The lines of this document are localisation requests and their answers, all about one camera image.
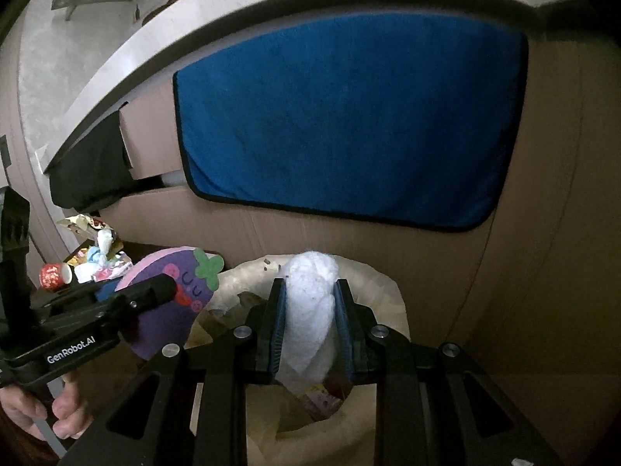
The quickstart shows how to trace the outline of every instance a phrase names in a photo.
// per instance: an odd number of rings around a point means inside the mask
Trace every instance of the green leaf shape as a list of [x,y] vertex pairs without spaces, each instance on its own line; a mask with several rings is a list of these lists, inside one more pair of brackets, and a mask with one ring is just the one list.
[[212,258],[207,257],[201,249],[194,249],[194,259],[198,262],[194,274],[198,278],[203,278],[207,283],[207,288],[210,291],[217,291],[220,287],[218,280],[218,273],[224,268],[224,259],[222,256],[215,255]]

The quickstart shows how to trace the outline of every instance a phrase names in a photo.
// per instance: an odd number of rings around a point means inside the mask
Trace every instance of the plastic wrapper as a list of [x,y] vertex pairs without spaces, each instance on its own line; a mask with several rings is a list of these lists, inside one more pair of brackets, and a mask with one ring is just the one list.
[[69,266],[76,267],[79,264],[87,262],[88,249],[80,249],[76,252],[75,256],[67,261]]
[[314,384],[299,399],[314,421],[323,421],[332,417],[341,408],[345,397],[339,398],[330,394],[323,384]]
[[117,238],[116,231],[101,219],[91,217],[87,214],[79,214],[61,219],[56,224],[67,228],[77,236],[94,241],[95,246],[100,247],[102,254],[104,254],[107,259],[111,259],[116,253],[123,249],[123,242]]
[[122,277],[131,270],[133,266],[129,256],[125,254],[125,252],[119,252],[115,254],[112,259],[106,259],[103,264],[94,261],[86,261],[82,264],[78,264],[74,271],[76,277],[78,277],[78,282],[82,284],[92,280],[100,282],[102,280]]

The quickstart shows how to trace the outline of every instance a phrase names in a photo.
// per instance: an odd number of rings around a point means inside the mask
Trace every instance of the black cloth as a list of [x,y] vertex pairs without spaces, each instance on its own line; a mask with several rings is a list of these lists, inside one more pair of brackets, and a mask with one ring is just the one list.
[[110,206],[129,193],[160,186],[159,177],[136,181],[129,169],[116,111],[51,167],[52,201],[65,209],[92,212]]

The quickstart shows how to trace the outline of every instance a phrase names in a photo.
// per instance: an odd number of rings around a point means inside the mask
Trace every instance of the black metal frame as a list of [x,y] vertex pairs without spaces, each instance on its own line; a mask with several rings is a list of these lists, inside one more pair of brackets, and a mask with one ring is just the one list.
[[[169,345],[94,422],[61,466],[245,466],[244,384],[274,382],[284,330],[285,285],[274,280],[245,330],[187,351]],[[344,370],[376,383],[376,466],[562,463],[502,391],[455,344],[412,345],[335,286]],[[189,430],[203,383],[197,436]]]
[[[47,382],[116,347],[119,330],[146,310],[175,297],[175,281],[156,277],[115,292],[99,303],[101,284],[60,293],[41,310],[30,308],[26,274],[28,202],[9,187],[0,190],[0,387],[17,384],[57,421]],[[62,440],[68,448],[73,440]]]

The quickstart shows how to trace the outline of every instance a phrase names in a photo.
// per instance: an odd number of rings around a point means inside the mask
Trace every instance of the white plastic bag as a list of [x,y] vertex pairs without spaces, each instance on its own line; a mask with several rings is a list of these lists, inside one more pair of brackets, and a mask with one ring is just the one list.
[[[205,307],[226,313],[239,305],[237,295],[269,296],[280,266],[291,255],[265,256],[219,275],[220,287]],[[370,307],[378,323],[409,338],[406,306],[396,283],[367,264],[335,256],[339,277],[346,278],[353,299]],[[195,321],[188,345],[205,341]],[[355,386],[329,419],[312,422],[299,401],[284,387],[246,388],[246,431],[250,466],[371,466],[375,440],[375,385]]]

